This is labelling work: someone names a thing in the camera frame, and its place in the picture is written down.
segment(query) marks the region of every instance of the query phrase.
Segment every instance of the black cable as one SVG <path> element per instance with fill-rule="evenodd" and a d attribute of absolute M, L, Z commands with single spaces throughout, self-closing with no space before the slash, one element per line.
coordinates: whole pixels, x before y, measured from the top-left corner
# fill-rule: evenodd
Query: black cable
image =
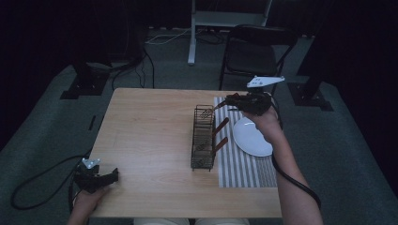
<path fill-rule="evenodd" d="M 279 120 L 279 125 L 281 126 L 281 129 L 283 129 L 283 122 L 282 122 L 282 118 L 281 118 L 281 114 L 279 111 L 279 104 L 278 101 L 275 98 L 272 98 L 273 101 L 271 101 L 271 105 L 272 107 L 275 109 L 275 112 L 278 115 L 278 120 Z M 318 204 L 319 209 L 321 208 L 321 200 L 319 199 L 319 197 L 316 195 L 316 193 L 309 189 L 308 187 L 306 187 L 305 185 L 301 184 L 299 181 L 295 180 L 294 178 L 292 178 L 291 176 L 289 176 L 288 174 L 286 174 L 278 165 L 278 162 L 276 161 L 276 158 L 273 155 L 272 152 L 272 165 L 274 166 L 275 170 L 281 175 L 283 176 L 287 181 L 289 181 L 290 183 L 292 183 L 293 185 L 295 185 L 296 187 L 302 189 L 303 191 L 305 191 L 306 193 L 308 193 L 311 197 L 314 198 L 314 200 L 316 201 L 316 203 Z"/>
<path fill-rule="evenodd" d="M 73 168 L 73 175 L 70 178 L 69 187 L 68 187 L 68 205 L 69 205 L 70 213 L 72 213 L 72 210 L 73 210 L 73 200 L 77 196 L 77 195 L 73 196 L 73 182 L 74 182 L 74 176 L 77 173 L 77 167 L 79 164 L 80 164 L 80 161 L 78 163 L 76 163 L 76 165 Z"/>
<path fill-rule="evenodd" d="M 33 204 L 33 205 L 29 205 L 29 206 L 21 206 L 21 205 L 18 205 L 17 203 L 15 203 L 15 199 L 16 199 L 16 197 L 17 197 L 18 192 L 19 192 L 22 188 L 24 188 L 26 185 L 28 185 L 29 183 L 31 183 L 32 181 L 34 181 L 35 179 L 39 178 L 40 176 L 44 175 L 45 173 L 48 173 L 49 171 L 51 171 L 51 170 L 54 169 L 55 167 L 57 167 L 57 166 L 59 166 L 59 165 L 65 163 L 65 162 L 67 162 L 67 161 L 69 161 L 69 160 L 72 160 L 72 159 L 75 159 L 75 158 L 87 158 L 87 154 L 88 154 L 90 151 L 91 151 L 91 149 L 90 149 L 87 153 L 85 153 L 83 156 L 73 156 L 73 157 L 65 158 L 64 160 L 62 160 L 62 161 L 56 163 L 55 165 L 53 165 L 53 166 L 50 167 L 49 169 L 45 170 L 44 172 L 41 172 L 41 173 L 39 173 L 39 174 L 37 174 L 37 175 L 34 175 L 34 176 L 32 176 L 31 178 L 29 178 L 29 179 L 25 180 L 24 182 L 22 182 L 20 185 L 18 185 L 18 186 L 14 189 L 14 191 L 13 191 L 12 194 L 11 194 L 11 198 L 10 198 L 10 204 L 11 204 L 11 206 L 12 206 L 13 208 L 15 208 L 15 209 L 18 209 L 18 210 L 30 210 L 30 209 L 37 208 L 37 207 L 42 206 L 43 204 L 47 203 L 49 200 L 51 200 L 51 199 L 55 196 L 56 193 L 59 192 L 59 190 L 61 189 L 61 187 L 63 187 L 63 186 L 65 185 L 65 183 L 68 181 L 68 179 L 70 178 L 70 176 L 73 175 L 73 173 L 75 172 L 76 167 L 73 167 L 73 169 L 72 169 L 71 172 L 68 174 L 68 176 L 62 181 L 61 185 L 60 185 L 60 186 L 59 186 L 47 199 L 45 199 L 44 201 L 39 202 L 39 203 L 36 203 L 36 204 Z"/>
<path fill-rule="evenodd" d="M 155 66 L 153 65 L 152 58 L 149 56 L 145 48 L 143 48 L 145 55 L 148 57 L 150 64 L 152 65 L 152 88 L 155 89 Z"/>
<path fill-rule="evenodd" d="M 287 181 L 289 181 L 290 183 L 292 183 L 293 185 L 295 185 L 296 187 L 302 189 L 303 191 L 305 191 L 307 194 L 309 194 L 311 197 L 313 197 L 313 199 L 316 201 L 316 203 L 318 204 L 319 209 L 321 208 L 321 200 L 319 199 L 319 197 L 316 195 L 316 193 L 309 189 L 308 187 L 306 187 L 305 185 L 301 184 L 299 181 L 293 179 L 291 176 L 289 176 L 288 174 L 286 174 L 278 165 L 273 153 L 272 153 L 272 164 L 275 168 L 275 170 L 281 175 L 283 176 Z"/>
<path fill-rule="evenodd" d="M 120 73 L 120 72 L 124 72 L 125 70 L 128 70 L 129 68 L 137 67 L 138 65 L 140 65 L 140 63 L 143 62 L 144 58 L 145 58 L 145 56 L 144 57 L 133 58 L 127 64 L 124 64 L 124 65 L 121 65 L 121 66 L 118 66 L 118 67 L 100 68 L 100 67 L 92 67 L 92 66 L 89 66 L 89 65 L 88 66 L 90 67 L 91 71 L 93 71 L 93 72 L 112 73 L 112 72 L 118 71 Z"/>
<path fill-rule="evenodd" d="M 145 88 L 145 83 L 146 83 L 146 73 L 145 73 L 145 64 L 143 63 L 143 65 L 141 66 L 141 72 L 143 73 L 143 77 L 144 77 L 144 83 L 142 85 L 143 88 Z"/>
<path fill-rule="evenodd" d="M 200 36 L 205 36 L 205 35 L 213 36 L 217 40 L 216 41 L 209 41 L 209 40 L 206 40 L 206 39 L 203 39 L 203 38 L 199 38 Z M 200 43 L 205 43 L 205 44 L 209 44 L 209 45 L 221 45 L 221 44 L 223 44 L 225 42 L 224 36 L 222 34 L 217 34 L 214 31 L 207 31 L 203 35 L 199 34 L 199 35 L 197 35 L 196 40 L 198 42 L 200 42 Z"/>
<path fill-rule="evenodd" d="M 135 73 L 137 74 L 137 76 L 138 76 L 138 78 L 139 78 L 139 80 L 140 80 L 140 86 L 141 86 L 142 88 L 145 88 L 145 73 L 143 72 L 144 84 L 143 84 L 143 82 L 142 82 L 141 74 L 137 71 L 137 67 L 135 68 Z"/>
<path fill-rule="evenodd" d="M 114 91 L 115 90 L 115 80 L 116 80 L 116 78 L 120 75 L 120 74 L 122 74 L 123 72 L 125 72 L 126 70 L 120 70 L 120 71 L 118 71 L 117 73 L 116 73 L 116 75 L 112 78 L 112 90 Z"/>

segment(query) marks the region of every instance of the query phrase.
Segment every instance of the black chair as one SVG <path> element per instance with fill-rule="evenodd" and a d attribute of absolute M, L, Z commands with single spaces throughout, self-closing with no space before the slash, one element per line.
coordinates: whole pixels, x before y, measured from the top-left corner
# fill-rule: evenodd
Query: black chair
<path fill-rule="evenodd" d="M 281 27 L 238 25 L 231 29 L 226 40 L 219 90 L 224 75 L 276 77 L 281 76 L 284 58 L 298 41 L 298 35 Z M 280 56 L 274 48 L 283 46 Z"/>

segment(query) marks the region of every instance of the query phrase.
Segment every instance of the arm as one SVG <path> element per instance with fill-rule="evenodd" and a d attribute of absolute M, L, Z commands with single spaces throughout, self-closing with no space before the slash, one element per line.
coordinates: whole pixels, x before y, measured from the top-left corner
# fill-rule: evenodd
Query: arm
<path fill-rule="evenodd" d="M 70 214 L 68 225 L 85 225 L 91 213 L 100 203 L 102 196 L 107 192 L 107 189 L 98 189 L 95 193 L 90 194 L 82 191 L 76 197 L 72 213 Z"/>
<path fill-rule="evenodd" d="M 271 107 L 261 116 L 244 112 L 264 138 L 273 147 L 273 154 L 280 168 L 289 176 L 308 187 L 293 156 L 291 147 L 279 125 L 277 113 Z M 277 173 L 278 191 L 284 224 L 323 224 L 316 201 L 306 192 L 294 186 Z"/>

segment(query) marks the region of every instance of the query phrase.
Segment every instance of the person's right hand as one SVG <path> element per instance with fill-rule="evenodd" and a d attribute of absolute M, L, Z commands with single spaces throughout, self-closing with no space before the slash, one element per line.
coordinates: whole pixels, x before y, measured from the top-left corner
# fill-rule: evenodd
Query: person's right hand
<path fill-rule="evenodd" d="M 283 131 L 279 124 L 278 114 L 273 107 L 270 107 L 262 115 L 254 115 L 248 112 L 242 112 L 255 123 L 255 127 L 264 135 L 267 142 L 274 144 L 284 138 Z"/>
<path fill-rule="evenodd" d="M 93 194 L 82 190 L 74 202 L 72 213 L 69 217 L 68 225 L 85 224 L 91 213 L 100 204 L 102 197 L 108 192 L 107 187 L 101 187 Z"/>

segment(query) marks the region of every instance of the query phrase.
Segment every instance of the table leg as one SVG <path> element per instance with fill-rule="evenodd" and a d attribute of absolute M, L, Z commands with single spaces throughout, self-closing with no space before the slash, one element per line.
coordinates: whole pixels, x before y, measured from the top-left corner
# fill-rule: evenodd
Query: table leg
<path fill-rule="evenodd" d="M 269 10 L 271 9 L 271 5 L 272 5 L 272 0 L 268 0 L 267 4 L 266 4 L 266 9 L 264 11 L 264 21 L 261 25 L 266 26 L 267 25 L 267 20 L 268 20 L 268 14 L 269 14 Z"/>
<path fill-rule="evenodd" d="M 191 12 L 191 43 L 190 53 L 188 55 L 188 65 L 193 66 L 195 64 L 195 53 L 196 53 L 196 1 L 192 0 L 192 12 Z"/>

